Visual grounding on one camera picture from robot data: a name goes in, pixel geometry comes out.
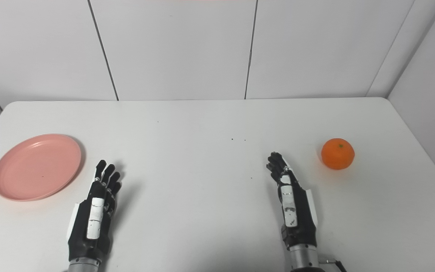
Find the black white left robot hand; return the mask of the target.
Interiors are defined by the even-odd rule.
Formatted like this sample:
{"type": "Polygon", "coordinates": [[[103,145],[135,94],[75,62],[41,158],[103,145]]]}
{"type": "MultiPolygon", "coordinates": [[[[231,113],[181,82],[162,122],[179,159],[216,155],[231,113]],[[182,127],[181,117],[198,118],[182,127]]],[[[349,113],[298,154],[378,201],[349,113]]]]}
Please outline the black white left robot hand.
{"type": "Polygon", "coordinates": [[[110,252],[110,226],[122,188],[115,165],[100,160],[85,200],[76,205],[67,238],[69,261],[89,258],[101,262],[110,252]]]}

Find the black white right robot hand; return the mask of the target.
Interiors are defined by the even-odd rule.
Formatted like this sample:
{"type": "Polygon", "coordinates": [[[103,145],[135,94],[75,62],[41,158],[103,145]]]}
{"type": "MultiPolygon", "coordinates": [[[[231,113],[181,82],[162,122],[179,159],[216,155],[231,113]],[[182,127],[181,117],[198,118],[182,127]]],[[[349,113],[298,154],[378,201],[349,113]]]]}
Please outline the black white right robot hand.
{"type": "Polygon", "coordinates": [[[302,188],[282,154],[272,152],[267,159],[266,167],[278,187],[284,218],[281,233],[285,246],[288,249],[300,244],[316,247],[316,216],[310,205],[311,191],[302,188]]]}

